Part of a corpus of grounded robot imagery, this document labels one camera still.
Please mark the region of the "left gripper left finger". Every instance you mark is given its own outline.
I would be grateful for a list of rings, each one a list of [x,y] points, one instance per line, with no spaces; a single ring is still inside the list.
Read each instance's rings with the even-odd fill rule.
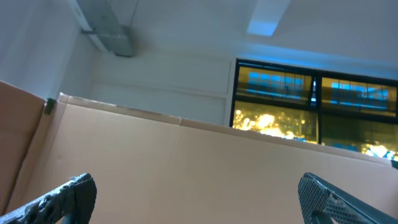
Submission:
[[[95,208],[97,188],[89,173],[1,216],[7,224],[89,223]]]

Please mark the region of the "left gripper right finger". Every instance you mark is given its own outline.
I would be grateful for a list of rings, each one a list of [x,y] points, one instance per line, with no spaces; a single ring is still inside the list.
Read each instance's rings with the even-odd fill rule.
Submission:
[[[310,172],[298,183],[298,197],[305,224],[397,223],[392,216]]]

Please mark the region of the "black framed window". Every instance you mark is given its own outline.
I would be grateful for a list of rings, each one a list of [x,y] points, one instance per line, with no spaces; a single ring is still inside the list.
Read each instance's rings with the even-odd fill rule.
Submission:
[[[239,59],[232,128],[397,160],[397,82]]]

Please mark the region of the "cardboard enclosure panel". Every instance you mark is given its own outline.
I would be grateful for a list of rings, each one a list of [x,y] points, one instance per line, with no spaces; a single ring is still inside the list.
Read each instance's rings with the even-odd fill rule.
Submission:
[[[89,173],[92,223],[302,223],[306,172],[397,216],[387,159],[1,83],[1,213]]]

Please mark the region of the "metal ceiling duct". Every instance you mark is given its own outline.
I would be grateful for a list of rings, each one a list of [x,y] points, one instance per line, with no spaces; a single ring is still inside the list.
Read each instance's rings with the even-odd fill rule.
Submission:
[[[134,56],[131,31],[122,26],[108,0],[68,0],[81,27],[103,52],[120,57]]]

